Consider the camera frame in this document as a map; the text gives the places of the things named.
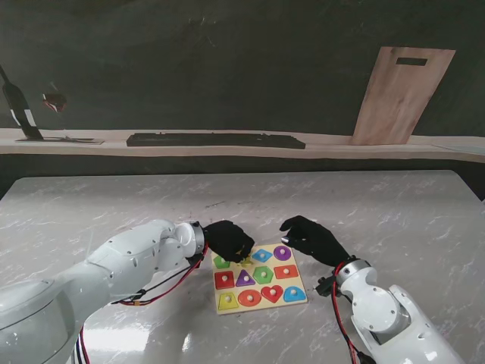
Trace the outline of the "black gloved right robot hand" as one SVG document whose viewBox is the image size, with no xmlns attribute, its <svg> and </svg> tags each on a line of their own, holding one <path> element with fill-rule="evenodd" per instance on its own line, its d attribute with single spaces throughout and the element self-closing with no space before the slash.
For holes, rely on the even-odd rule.
<svg viewBox="0 0 485 364">
<path fill-rule="evenodd" d="M 287 219 L 280 231 L 285 233 L 287 246 L 324 265 L 335 268 L 351 257 L 331 231 L 301 215 Z"/>
</svg>

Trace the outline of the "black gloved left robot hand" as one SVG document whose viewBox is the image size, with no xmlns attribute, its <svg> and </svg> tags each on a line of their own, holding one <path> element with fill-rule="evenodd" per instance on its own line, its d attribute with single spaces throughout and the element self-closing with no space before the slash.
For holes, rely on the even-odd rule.
<svg viewBox="0 0 485 364">
<path fill-rule="evenodd" d="M 255 245 L 255 241 L 232 221 L 218 221 L 202 230 L 208 247 L 227 262 L 242 262 Z"/>
</svg>

